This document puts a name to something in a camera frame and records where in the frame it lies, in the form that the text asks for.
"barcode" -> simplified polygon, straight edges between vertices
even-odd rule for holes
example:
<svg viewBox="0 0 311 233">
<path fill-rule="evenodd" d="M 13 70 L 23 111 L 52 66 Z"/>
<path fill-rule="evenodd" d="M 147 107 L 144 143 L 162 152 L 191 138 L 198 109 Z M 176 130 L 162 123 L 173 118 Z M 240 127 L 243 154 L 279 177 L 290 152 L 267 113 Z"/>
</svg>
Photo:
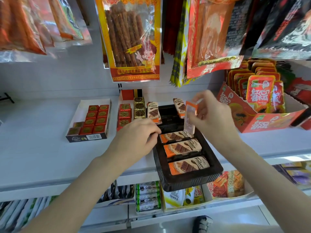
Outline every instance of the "barcode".
<svg viewBox="0 0 311 233">
<path fill-rule="evenodd" d="M 98 140 L 98 139 L 101 139 L 101 135 L 100 134 L 87 135 L 86 137 L 87 137 L 88 140 Z"/>
<path fill-rule="evenodd" d="M 173 200 L 178 201 L 178 195 L 177 195 L 176 193 L 174 193 L 174 192 L 170 193 L 170 194 L 169 194 L 169 197 L 170 197 L 171 199 L 173 199 Z"/>
</svg>

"left hand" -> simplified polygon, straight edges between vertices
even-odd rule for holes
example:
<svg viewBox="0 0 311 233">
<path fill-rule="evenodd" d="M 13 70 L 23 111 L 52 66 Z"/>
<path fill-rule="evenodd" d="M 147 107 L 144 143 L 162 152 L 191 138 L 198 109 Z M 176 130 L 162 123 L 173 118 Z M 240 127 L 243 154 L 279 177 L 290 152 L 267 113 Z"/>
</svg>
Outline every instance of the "left hand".
<svg viewBox="0 0 311 233">
<path fill-rule="evenodd" d="M 117 132 L 103 156 L 117 158 L 117 164 L 127 169 L 152 150 L 158 134 L 161 134 L 161 129 L 151 119 L 135 119 Z"/>
</svg>

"sneaker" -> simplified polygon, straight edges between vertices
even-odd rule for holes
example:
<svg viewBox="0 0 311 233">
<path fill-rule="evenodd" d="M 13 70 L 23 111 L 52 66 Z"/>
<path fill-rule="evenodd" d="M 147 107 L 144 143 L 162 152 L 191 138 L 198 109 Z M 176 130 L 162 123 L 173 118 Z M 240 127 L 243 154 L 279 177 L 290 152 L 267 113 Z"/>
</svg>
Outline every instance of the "sneaker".
<svg viewBox="0 0 311 233">
<path fill-rule="evenodd" d="M 193 223 L 192 233 L 207 233 L 208 228 L 213 223 L 209 216 L 198 216 Z"/>
</svg>

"black plastic tray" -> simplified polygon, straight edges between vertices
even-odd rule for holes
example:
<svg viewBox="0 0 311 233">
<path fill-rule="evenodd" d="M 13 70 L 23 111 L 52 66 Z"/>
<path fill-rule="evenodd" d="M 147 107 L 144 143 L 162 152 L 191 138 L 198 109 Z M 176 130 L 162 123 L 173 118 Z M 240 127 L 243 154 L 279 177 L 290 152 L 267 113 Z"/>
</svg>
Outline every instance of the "black plastic tray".
<svg viewBox="0 0 311 233">
<path fill-rule="evenodd" d="M 178 132 L 184 129 L 184 119 L 181 119 L 178 116 L 175 105 L 159 106 L 159 113 L 163 123 L 158 127 L 161 129 L 162 134 Z M 196 138 L 202 146 L 202 150 L 200 152 L 191 152 L 187 155 L 176 155 L 168 159 L 164 150 L 164 144 L 162 144 L 160 136 L 158 137 L 158 142 L 153 148 L 153 157 L 164 191 L 171 192 L 192 186 L 202 185 L 216 180 L 216 178 L 223 172 L 220 162 L 198 129 L 195 129 L 194 138 Z M 204 156 L 210 167 L 180 175 L 171 174 L 168 165 L 170 162 L 197 156 Z"/>
</svg>

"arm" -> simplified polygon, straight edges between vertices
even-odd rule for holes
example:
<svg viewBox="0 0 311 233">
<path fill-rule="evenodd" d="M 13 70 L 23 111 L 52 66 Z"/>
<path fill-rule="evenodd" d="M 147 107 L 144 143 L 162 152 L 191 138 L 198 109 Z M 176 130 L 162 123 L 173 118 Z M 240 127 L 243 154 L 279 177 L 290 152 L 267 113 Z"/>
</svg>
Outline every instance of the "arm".
<svg viewBox="0 0 311 233">
<path fill-rule="evenodd" d="M 160 133 L 161 130 L 150 119 L 135 119 L 126 125 L 117 133 L 107 151 L 95 158 L 21 233 L 78 232 L 111 183 L 151 151 Z"/>
<path fill-rule="evenodd" d="M 190 121 L 242 173 L 284 232 L 308 232 L 311 199 L 240 139 L 229 106 L 211 91 L 193 101 L 200 99 L 198 115 L 189 114 Z"/>
</svg>

